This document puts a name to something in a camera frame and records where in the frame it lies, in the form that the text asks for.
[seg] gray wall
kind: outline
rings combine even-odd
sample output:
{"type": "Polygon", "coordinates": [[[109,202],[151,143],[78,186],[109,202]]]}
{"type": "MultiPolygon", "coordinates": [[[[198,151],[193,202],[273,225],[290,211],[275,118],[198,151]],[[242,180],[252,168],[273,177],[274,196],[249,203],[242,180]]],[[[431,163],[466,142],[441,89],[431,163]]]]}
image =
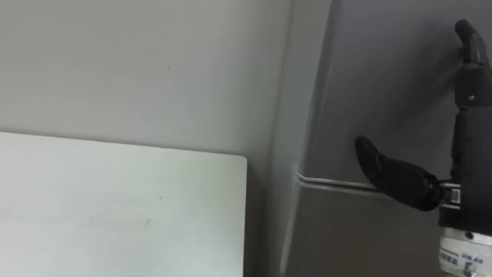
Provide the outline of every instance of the gray wall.
{"type": "Polygon", "coordinates": [[[272,146],[267,200],[265,261],[268,276],[278,276],[291,186],[301,157],[311,95],[331,0],[294,0],[272,146]]]}

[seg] white table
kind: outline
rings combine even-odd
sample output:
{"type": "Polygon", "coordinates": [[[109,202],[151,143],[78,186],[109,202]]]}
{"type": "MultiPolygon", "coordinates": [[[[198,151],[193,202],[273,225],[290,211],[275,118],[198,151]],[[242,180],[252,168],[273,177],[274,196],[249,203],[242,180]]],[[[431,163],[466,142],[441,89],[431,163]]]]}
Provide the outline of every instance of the white table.
{"type": "Polygon", "coordinates": [[[0,132],[0,276],[240,277],[246,159],[0,132]]]}

